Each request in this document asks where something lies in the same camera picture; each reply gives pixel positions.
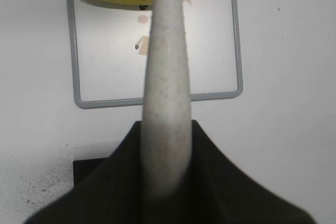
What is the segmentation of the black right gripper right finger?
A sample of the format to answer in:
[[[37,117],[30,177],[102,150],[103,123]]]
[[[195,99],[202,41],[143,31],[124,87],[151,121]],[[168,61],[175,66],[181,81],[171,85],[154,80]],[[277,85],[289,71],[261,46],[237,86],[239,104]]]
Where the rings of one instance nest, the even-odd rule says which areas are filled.
[[[240,170],[196,120],[192,140],[187,223],[315,223]]]

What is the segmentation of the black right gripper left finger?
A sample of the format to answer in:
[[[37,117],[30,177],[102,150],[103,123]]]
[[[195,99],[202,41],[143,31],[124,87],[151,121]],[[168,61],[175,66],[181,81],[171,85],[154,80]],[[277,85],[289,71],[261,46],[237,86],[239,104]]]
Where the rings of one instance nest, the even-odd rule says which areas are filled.
[[[110,157],[26,223],[157,223],[157,211],[141,194],[141,127],[135,122]]]

